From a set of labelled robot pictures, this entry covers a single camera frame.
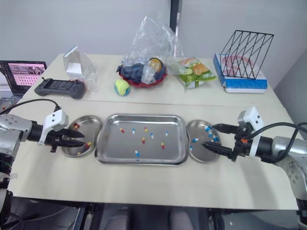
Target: game controller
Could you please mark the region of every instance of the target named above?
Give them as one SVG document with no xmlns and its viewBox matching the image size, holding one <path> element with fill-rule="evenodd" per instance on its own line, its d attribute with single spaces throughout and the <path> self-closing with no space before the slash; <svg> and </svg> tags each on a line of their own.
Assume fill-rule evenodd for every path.
<svg viewBox="0 0 307 230">
<path fill-rule="evenodd" d="M 68 95 L 73 99 L 80 99 L 85 93 L 85 84 L 79 80 L 53 80 L 44 79 L 34 92 L 40 96 L 46 94 Z"/>
</svg>

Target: silver metal tray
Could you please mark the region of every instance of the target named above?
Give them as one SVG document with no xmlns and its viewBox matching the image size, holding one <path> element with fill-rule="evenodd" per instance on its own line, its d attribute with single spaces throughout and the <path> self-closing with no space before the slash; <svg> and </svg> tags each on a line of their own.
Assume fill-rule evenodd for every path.
<svg viewBox="0 0 307 230">
<path fill-rule="evenodd" d="M 212 141 L 214 135 L 218 138 L 218 140 L 215 141 L 216 143 L 221 143 L 221 139 L 214 129 L 210 129 L 212 137 L 209 136 L 209 132 L 205 130 L 205 127 L 211 127 L 211 124 L 203 120 L 193 120 L 188 124 L 189 152 L 194 159 L 202 163 L 209 163 L 216 161 L 220 155 L 207 150 L 202 146 L 202 143 L 205 141 Z"/>
<path fill-rule="evenodd" d="M 101 163 L 182 164 L 188 158 L 186 124 L 176 115 L 111 115 L 98 135 L 95 157 Z"/>
<path fill-rule="evenodd" d="M 92 152 L 96 145 L 96 137 L 98 132 L 101 130 L 102 121 L 99 117 L 94 115 L 86 115 L 82 116 L 76 120 L 74 120 L 69 126 L 69 129 L 74 129 L 74 124 L 78 124 L 80 127 L 76 129 L 76 131 L 81 132 L 84 137 L 77 138 L 79 141 L 83 141 L 84 143 L 91 142 L 91 146 L 81 146 L 75 148 L 66 148 L 62 147 L 62 152 L 64 155 L 68 157 L 80 157 Z"/>
</svg>

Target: green snack package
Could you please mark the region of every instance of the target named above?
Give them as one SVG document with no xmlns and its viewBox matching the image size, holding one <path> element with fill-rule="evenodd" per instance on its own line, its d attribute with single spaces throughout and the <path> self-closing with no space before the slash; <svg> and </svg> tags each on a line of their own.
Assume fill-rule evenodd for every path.
<svg viewBox="0 0 307 230">
<path fill-rule="evenodd" d="M 217 79 L 217 77 L 198 59 L 190 57 L 179 62 L 184 66 L 183 73 L 177 75 L 186 88 L 196 88 L 206 81 Z"/>
</svg>

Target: black metal file holder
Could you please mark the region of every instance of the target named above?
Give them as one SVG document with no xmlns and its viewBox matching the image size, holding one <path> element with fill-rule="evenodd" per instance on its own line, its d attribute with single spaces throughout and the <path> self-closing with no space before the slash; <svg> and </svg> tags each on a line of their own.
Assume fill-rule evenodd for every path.
<svg viewBox="0 0 307 230">
<path fill-rule="evenodd" d="M 225 62 L 223 73 L 229 77 L 256 79 L 273 37 L 273 34 L 235 30 L 220 54 L 221 65 L 221 56 Z"/>
</svg>

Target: white table surface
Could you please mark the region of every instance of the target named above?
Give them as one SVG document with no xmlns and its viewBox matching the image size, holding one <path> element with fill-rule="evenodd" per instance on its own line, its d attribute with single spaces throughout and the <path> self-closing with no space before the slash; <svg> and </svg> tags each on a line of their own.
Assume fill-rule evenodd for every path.
<svg viewBox="0 0 307 230">
<path fill-rule="evenodd" d="M 113 113 L 176 114 L 186 123 L 203 119 L 236 125 L 246 106 L 170 105 L 57 100 L 70 121 L 97 115 L 104 121 Z M 12 114 L 42 123 L 52 113 L 50 102 L 35 102 L 12 110 Z M 291 122 L 283 107 L 258 106 L 266 124 Z M 290 137 L 292 129 L 277 127 L 263 133 Z M 221 134 L 223 145 L 234 146 L 234 136 Z M 68 158 L 59 148 L 34 142 L 22 143 L 12 167 L 18 178 L 9 189 L 15 196 L 54 200 L 134 203 L 246 209 L 296 209 L 285 172 L 256 158 L 226 157 L 202 164 L 191 157 L 180 166 L 108 165 L 98 163 L 94 153 Z"/>
<path fill-rule="evenodd" d="M 63 55 L 60 54 L 47 68 L 43 77 L 58 80 L 68 80 L 63 65 Z M 150 89 L 132 87 L 129 96 L 122 97 L 115 93 L 114 82 L 119 78 L 116 69 L 121 64 L 123 56 L 119 55 L 88 55 L 97 67 L 97 84 L 94 93 L 86 92 L 82 100 L 106 102 L 133 102 L 154 104 L 194 104 L 194 105 L 227 105 L 227 106 L 277 106 L 280 101 L 270 86 L 263 94 L 257 93 L 227 93 L 221 87 L 219 80 L 210 81 L 196 89 L 185 89 L 183 84 L 173 75 L 168 75 L 159 85 Z M 212 59 L 200 58 L 215 75 Z M 24 98 L 41 98 L 34 88 L 41 83 L 38 80 L 24 95 Z M 50 99 L 71 99 L 68 96 L 49 95 Z"/>
</svg>

